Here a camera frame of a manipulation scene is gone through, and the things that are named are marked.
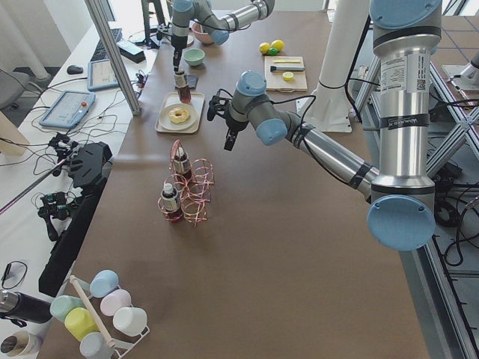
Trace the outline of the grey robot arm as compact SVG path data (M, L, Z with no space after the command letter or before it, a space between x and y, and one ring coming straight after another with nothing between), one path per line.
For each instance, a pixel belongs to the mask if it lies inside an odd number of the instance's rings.
M216 45L221 45L229 34L255 21L267 18L274 10L275 1L250 1L244 7L223 17L214 14L210 1L173 1L171 18L171 45L174 47L174 72L179 72L180 59L187 45L190 22L197 22Z

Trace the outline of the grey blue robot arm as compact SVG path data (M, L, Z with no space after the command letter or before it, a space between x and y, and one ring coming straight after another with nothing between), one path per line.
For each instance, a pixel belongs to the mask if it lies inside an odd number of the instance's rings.
M441 39L440 1L372 1L373 53L380 60L379 165L373 166L293 112L279 111L266 79L244 72L225 106L225 149L253 126L267 146L290 141L370 202L367 225L382 245L413 251L436 229L427 175L430 56Z

